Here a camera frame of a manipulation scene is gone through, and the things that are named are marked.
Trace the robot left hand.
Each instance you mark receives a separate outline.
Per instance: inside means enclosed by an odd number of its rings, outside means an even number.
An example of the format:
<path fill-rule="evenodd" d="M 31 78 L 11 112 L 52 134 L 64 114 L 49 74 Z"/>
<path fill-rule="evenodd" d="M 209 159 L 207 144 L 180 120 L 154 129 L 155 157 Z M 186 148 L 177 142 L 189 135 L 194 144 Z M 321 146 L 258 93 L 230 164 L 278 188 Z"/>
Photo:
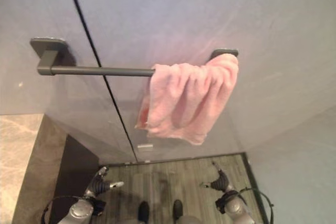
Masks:
<path fill-rule="evenodd" d="M 104 180 L 109 172 L 109 166 L 102 166 L 94 175 L 89 185 L 87 186 L 84 198 L 96 198 L 100 194 L 110 191 L 114 188 L 119 188 L 124 185 L 124 182 L 111 182 Z"/>

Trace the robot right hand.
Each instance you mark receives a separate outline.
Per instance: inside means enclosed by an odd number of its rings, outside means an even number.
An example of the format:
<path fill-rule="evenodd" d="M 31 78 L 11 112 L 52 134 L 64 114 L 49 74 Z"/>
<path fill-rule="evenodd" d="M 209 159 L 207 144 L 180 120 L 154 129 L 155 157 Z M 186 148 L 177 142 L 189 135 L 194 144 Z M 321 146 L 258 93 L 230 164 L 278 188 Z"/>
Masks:
<path fill-rule="evenodd" d="M 225 174 L 225 172 L 220 168 L 220 166 L 215 162 L 212 161 L 212 165 L 216 168 L 218 173 L 218 178 L 212 182 L 205 183 L 202 182 L 200 187 L 202 188 L 211 188 L 217 191 L 222 191 L 224 193 L 233 190 L 233 186 L 230 184 L 230 181 Z"/>

